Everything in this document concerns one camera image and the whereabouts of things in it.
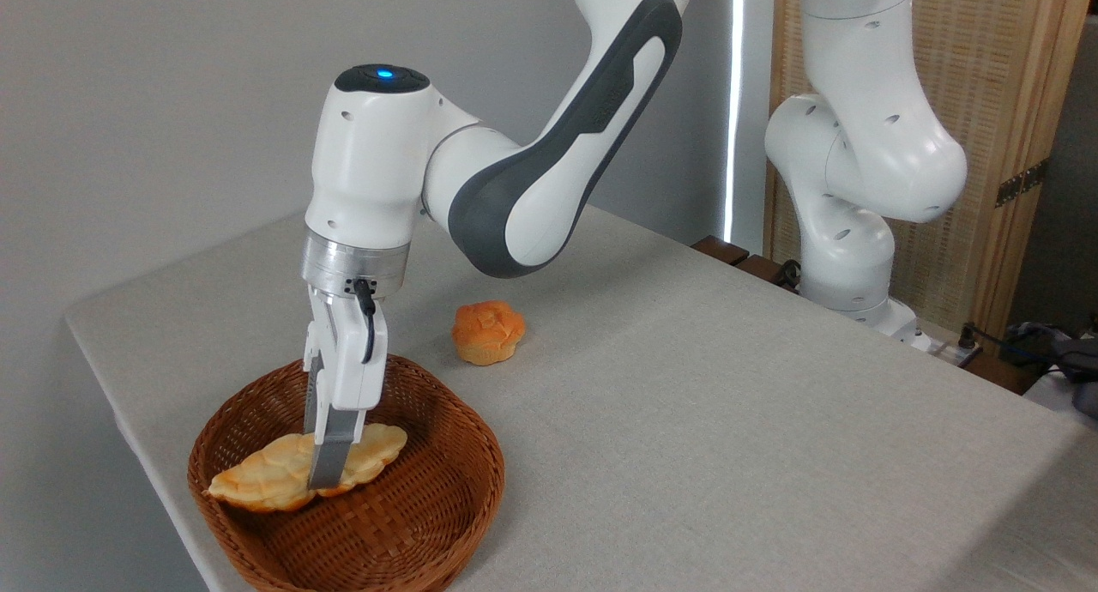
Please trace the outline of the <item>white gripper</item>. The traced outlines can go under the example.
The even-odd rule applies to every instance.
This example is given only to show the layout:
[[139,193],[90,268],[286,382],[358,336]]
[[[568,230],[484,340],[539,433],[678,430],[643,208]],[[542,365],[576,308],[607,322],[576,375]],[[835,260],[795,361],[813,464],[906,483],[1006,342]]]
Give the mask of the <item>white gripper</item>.
[[313,311],[306,338],[307,390],[303,432],[314,434],[311,490],[340,484],[366,411],[379,404],[386,366],[388,326],[369,291],[332,295],[309,287]]

